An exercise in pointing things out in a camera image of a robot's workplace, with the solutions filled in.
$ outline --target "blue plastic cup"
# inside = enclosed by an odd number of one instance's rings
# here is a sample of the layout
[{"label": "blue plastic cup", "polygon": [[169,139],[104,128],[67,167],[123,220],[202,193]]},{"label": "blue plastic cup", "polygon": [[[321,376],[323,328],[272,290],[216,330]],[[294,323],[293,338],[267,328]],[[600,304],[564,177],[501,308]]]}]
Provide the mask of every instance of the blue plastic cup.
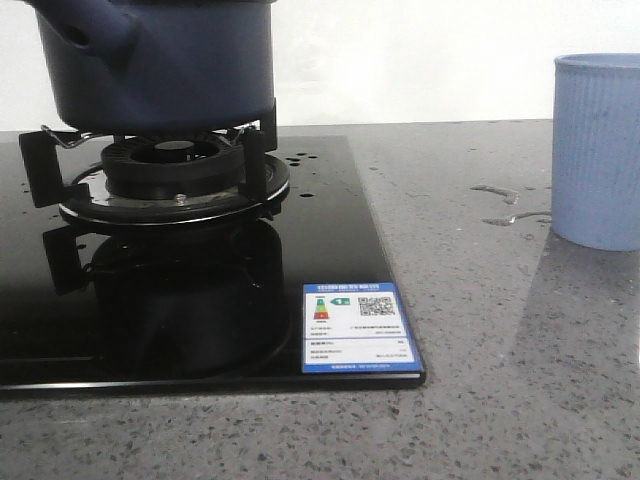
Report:
[{"label": "blue plastic cup", "polygon": [[640,54],[556,59],[552,177],[558,235],[640,249]]}]

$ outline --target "water spill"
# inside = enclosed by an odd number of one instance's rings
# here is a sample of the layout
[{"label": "water spill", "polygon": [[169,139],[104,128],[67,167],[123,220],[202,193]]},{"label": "water spill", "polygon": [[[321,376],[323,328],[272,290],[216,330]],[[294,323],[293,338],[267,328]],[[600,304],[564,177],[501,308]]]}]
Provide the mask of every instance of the water spill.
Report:
[{"label": "water spill", "polygon": [[[514,215],[510,215],[506,218],[483,218],[482,221],[484,223],[488,223],[489,225],[496,225],[498,227],[509,227],[511,225],[513,225],[514,223],[516,223],[517,220],[520,220],[521,218],[527,218],[527,217],[534,217],[537,215],[544,215],[547,217],[551,216],[551,212],[549,211],[544,211],[544,212],[525,212],[525,213],[516,213]],[[551,220],[549,219],[544,219],[544,223],[550,223]]]},{"label": "water spill", "polygon": [[489,192],[501,195],[504,197],[502,201],[507,205],[515,205],[516,203],[518,203],[518,198],[520,197],[520,194],[515,190],[492,187],[491,185],[476,185],[475,187],[471,187],[471,190],[478,190],[480,192]]}]

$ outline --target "burner cap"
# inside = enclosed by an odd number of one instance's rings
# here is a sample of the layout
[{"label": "burner cap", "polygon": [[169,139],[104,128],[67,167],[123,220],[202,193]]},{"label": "burner cap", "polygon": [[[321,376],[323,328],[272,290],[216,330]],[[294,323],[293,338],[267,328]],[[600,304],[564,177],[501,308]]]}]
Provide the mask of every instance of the burner cap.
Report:
[{"label": "burner cap", "polygon": [[107,190],[121,197],[169,200],[219,192],[242,180],[244,153],[213,133],[134,137],[102,151]]}]

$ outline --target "qr code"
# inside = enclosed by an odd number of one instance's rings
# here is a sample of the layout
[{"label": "qr code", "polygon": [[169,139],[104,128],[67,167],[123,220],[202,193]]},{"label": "qr code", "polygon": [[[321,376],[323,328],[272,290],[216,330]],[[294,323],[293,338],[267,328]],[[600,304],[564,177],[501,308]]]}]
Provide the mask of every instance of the qr code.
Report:
[{"label": "qr code", "polygon": [[391,297],[359,297],[360,315],[371,317],[374,315],[395,315]]}]

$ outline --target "burner ring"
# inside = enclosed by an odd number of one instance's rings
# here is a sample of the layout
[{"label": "burner ring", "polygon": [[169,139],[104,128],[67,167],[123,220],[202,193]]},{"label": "burner ring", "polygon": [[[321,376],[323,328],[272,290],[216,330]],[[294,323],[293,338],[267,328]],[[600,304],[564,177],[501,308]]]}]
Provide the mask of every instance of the burner ring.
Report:
[{"label": "burner ring", "polygon": [[106,176],[100,166],[79,175],[72,184],[87,184],[88,198],[74,197],[59,205],[70,223],[106,232],[166,229],[227,222],[241,218],[259,218],[277,213],[289,192],[289,170],[282,160],[265,155],[267,166],[267,201],[260,203],[240,194],[237,187],[183,201],[139,200],[120,197],[107,191]]},{"label": "burner ring", "polygon": [[141,200],[218,192],[237,185],[244,171],[243,147],[212,133],[129,138],[101,158],[109,192]]}]

